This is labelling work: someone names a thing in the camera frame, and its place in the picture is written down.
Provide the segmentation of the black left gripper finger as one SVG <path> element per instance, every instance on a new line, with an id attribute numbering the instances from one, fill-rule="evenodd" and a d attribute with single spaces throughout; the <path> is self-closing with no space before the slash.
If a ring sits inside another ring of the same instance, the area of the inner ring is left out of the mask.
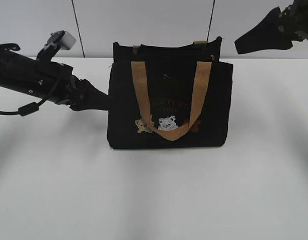
<path id="1" fill-rule="evenodd" d="M 71 110 L 109 110 L 109 96 L 96 89 L 88 80 L 75 81 L 75 88 L 71 93 Z"/>

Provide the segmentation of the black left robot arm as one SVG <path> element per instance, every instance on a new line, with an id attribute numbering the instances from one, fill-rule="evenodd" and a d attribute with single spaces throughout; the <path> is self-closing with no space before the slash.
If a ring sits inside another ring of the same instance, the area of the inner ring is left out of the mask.
<path id="1" fill-rule="evenodd" d="M 47 101 L 66 105 L 73 111 L 108 111 L 111 98 L 88 80 L 73 75 L 73 67 L 52 61 L 56 50 L 42 50 L 36 59 L 18 54 L 16 43 L 0 44 L 0 87 L 39 98 L 2 116 L 27 116 Z"/>

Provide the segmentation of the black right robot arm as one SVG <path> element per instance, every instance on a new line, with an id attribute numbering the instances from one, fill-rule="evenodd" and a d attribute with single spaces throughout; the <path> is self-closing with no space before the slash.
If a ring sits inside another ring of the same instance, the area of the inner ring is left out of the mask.
<path id="1" fill-rule="evenodd" d="M 275 7 L 235 42 L 239 55 L 264 50 L 289 50 L 293 41 L 308 41 L 308 0 L 295 0 L 284 10 Z"/>

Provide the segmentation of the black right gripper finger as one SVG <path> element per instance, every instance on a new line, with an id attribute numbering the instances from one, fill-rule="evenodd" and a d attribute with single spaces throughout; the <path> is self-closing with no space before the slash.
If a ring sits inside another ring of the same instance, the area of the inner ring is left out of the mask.
<path id="1" fill-rule="evenodd" d="M 279 30 L 279 7 L 273 8 L 253 29 L 239 37 L 235 42 L 238 54 L 248 54 L 264 50 L 288 50 L 293 47 L 292 40 Z"/>

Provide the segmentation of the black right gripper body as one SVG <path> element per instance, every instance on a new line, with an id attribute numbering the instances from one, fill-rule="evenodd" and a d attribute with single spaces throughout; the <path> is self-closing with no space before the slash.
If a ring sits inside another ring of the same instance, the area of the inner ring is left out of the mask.
<path id="1" fill-rule="evenodd" d="M 300 0 L 294 0 L 284 9 L 279 9 L 277 28 L 280 33 L 298 33 L 301 31 L 298 19 L 298 6 Z"/>

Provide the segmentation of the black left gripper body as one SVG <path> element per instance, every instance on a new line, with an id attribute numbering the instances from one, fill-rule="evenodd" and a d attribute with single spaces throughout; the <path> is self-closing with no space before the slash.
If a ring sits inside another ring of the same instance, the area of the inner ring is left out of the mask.
<path id="1" fill-rule="evenodd" d="M 58 84 L 50 96 L 50 101 L 57 105 L 77 105 L 80 81 L 73 75 L 73 67 L 61 63 L 59 65 L 59 76 L 56 79 Z"/>

